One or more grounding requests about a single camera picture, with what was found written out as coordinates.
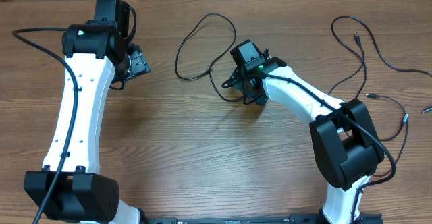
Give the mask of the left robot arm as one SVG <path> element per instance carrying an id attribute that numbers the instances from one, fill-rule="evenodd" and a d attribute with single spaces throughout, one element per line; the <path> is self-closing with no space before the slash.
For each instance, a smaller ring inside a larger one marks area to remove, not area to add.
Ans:
<path id="1" fill-rule="evenodd" d="M 122 0 L 97 0 L 94 17 L 62 30 L 63 96 L 53 141 L 24 189 L 36 218 L 66 223 L 146 223 L 145 213 L 119 197 L 118 183 L 100 174 L 99 140 L 107 93 L 150 72 L 133 43 L 136 12 Z"/>

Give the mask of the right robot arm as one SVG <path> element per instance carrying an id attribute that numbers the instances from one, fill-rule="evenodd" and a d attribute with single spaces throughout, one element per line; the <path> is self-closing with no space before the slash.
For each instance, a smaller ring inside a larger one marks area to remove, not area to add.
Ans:
<path id="1" fill-rule="evenodd" d="M 289 222 L 382 223 L 380 214 L 359 210 L 360 187 L 384 159 L 366 106 L 358 99 L 344 102 L 317 90 L 250 40 L 235 46 L 230 55 L 237 68 L 223 87 L 235 87 L 259 105 L 277 101 L 310 128 L 315 162 L 328 183 L 327 197 L 319 212 L 292 214 Z"/>

